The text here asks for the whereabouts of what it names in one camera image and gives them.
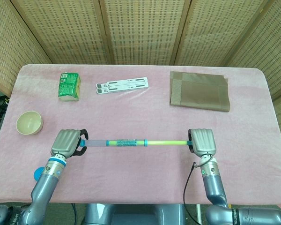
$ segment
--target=table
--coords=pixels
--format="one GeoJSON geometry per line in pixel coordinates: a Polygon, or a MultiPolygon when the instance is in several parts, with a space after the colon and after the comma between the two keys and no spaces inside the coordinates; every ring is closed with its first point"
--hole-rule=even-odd
{"type": "MultiPolygon", "coordinates": [[[[185,140],[189,128],[211,128],[227,199],[231,204],[281,206],[281,134],[266,79],[254,68],[39,65],[19,72],[0,131],[0,202],[29,202],[33,172],[44,166],[61,129],[86,128],[91,139],[185,140]],[[169,105],[170,71],[224,75],[230,112],[169,105]],[[77,72],[80,100],[58,99],[59,76],[77,72]],[[95,84],[148,77],[143,90],[96,94],[95,84]],[[44,119],[36,135],[17,133],[25,111],[44,119]]],[[[185,146],[88,148],[71,157],[52,202],[182,203],[192,162],[185,146]]],[[[195,169],[187,203],[209,203],[200,169],[195,169]]]]}

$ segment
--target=folded paper bag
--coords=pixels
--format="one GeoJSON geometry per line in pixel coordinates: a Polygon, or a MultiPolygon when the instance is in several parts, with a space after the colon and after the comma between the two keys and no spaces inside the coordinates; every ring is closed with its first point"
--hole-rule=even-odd
{"type": "Polygon", "coordinates": [[[222,75],[171,71],[170,105],[229,112],[228,80],[222,75]]]}

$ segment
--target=floor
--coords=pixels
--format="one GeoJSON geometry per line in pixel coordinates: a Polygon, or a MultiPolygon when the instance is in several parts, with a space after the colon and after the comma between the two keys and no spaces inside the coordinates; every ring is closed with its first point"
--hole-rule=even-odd
{"type": "MultiPolygon", "coordinates": [[[[5,203],[8,207],[12,205],[21,206],[24,205],[25,202],[7,202],[5,203]]],[[[86,204],[75,204],[77,210],[77,224],[80,225],[85,214],[86,204]]],[[[204,217],[206,208],[208,205],[201,205],[202,212],[202,222],[204,225],[207,224],[206,219],[204,217]]],[[[233,205],[232,207],[239,208],[244,206],[233,205]]],[[[263,206],[269,208],[277,208],[277,206],[263,206]]],[[[196,206],[195,205],[187,205],[190,213],[196,218],[196,206]]],[[[69,203],[50,203],[45,217],[44,225],[74,225],[74,210],[72,205],[69,203]]],[[[186,225],[193,225],[194,222],[186,216],[186,225]]]]}

